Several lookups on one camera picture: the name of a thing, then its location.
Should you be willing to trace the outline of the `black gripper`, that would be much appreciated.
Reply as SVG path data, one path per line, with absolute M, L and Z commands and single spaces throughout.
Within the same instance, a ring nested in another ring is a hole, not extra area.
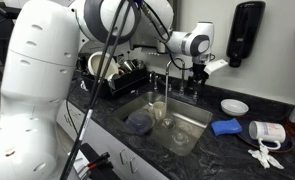
M 205 82 L 209 78 L 209 74 L 205 72 L 204 69 L 205 69 L 204 64 L 196 64 L 196 63 L 193 64 L 192 80 L 188 80 L 187 82 L 187 88 L 190 94 L 194 94 L 194 82 L 201 82 L 201 86 L 199 90 L 201 95 L 205 92 L 205 89 L 206 89 Z

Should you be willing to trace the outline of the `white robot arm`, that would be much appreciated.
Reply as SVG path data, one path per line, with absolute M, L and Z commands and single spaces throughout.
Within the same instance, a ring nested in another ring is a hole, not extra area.
M 3 0 L 19 15 L 0 89 L 0 180 L 65 178 L 56 117 L 70 88 L 76 59 L 89 41 L 118 46 L 141 32 L 164 38 L 174 53 L 209 60 L 214 26 L 174 31 L 167 0 Z

